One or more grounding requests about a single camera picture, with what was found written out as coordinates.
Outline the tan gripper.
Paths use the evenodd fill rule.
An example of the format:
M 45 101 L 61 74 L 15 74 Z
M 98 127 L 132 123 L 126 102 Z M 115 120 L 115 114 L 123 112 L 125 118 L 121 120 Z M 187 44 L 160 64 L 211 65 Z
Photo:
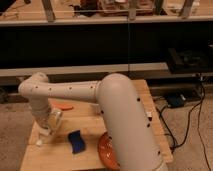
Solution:
M 46 127 L 50 131 L 56 131 L 60 124 L 63 112 L 58 108 L 53 108 L 48 117 L 45 119 Z

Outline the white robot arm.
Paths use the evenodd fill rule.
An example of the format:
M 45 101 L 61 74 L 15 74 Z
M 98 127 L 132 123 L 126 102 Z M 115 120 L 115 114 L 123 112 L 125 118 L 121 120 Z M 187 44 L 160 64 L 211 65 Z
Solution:
M 45 74 L 36 73 L 18 91 L 28 99 L 42 135 L 53 134 L 61 122 L 49 103 L 51 98 L 96 103 L 120 171 L 169 171 L 142 100 L 127 76 L 114 73 L 100 81 L 51 83 Z

